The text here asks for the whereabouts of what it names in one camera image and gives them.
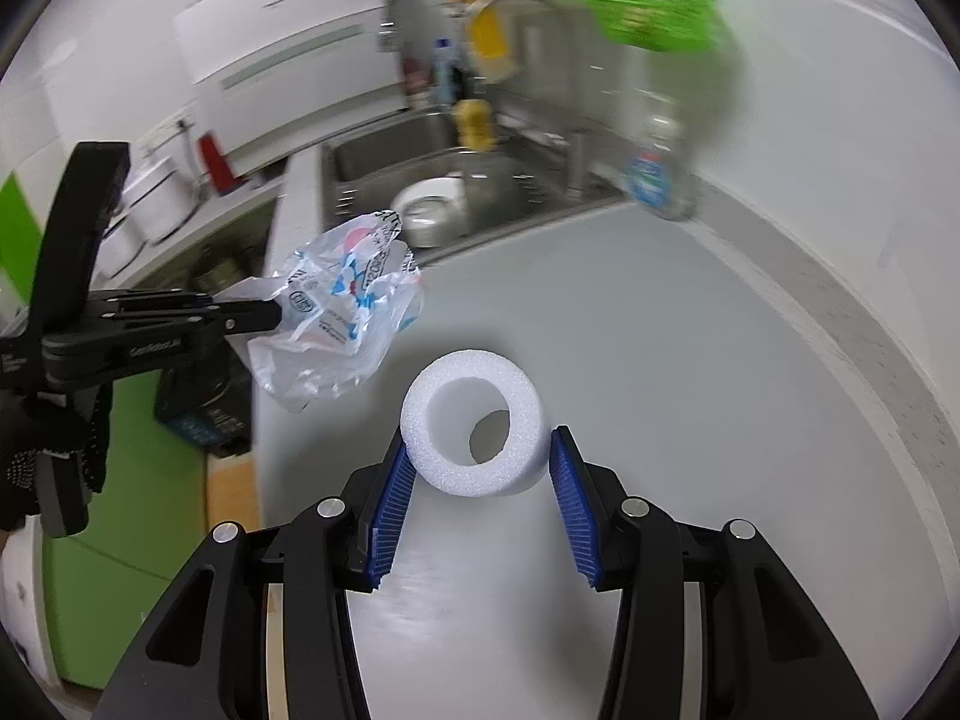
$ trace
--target black glove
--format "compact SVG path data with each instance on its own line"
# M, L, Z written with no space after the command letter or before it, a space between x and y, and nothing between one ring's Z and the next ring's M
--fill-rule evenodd
M93 493L103 489L112 405L112 385L97 391L90 422L36 395L0 394L0 530L40 513L35 473L41 452L78 464L83 483Z

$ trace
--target bottle label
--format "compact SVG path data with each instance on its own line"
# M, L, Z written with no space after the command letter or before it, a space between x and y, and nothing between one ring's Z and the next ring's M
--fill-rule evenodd
M662 208L670 200L670 176L653 151L640 151L630 162L627 180L638 202Z

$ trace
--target green basket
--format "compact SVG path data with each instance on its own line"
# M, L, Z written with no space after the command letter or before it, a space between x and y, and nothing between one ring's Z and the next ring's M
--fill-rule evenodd
M603 33L651 52L699 52L713 45L716 0L583 0Z

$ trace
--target plastic bag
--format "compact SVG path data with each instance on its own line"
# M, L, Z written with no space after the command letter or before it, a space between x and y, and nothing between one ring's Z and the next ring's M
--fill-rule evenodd
M302 407L376 372L422 305L421 274L399 234L394 211L362 215L293 252L272 277L245 279L216 296L280 303L271 333L229 336L258 385Z

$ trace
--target cabinet door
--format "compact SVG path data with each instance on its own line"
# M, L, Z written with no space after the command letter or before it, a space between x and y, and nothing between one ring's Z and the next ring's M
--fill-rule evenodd
M154 419L158 381L152 371L114 383L107 483L76 538L169 580L205 534L205 453Z
M74 538L47 539L44 600L59 678L105 688L167 584L162 577L122 565Z

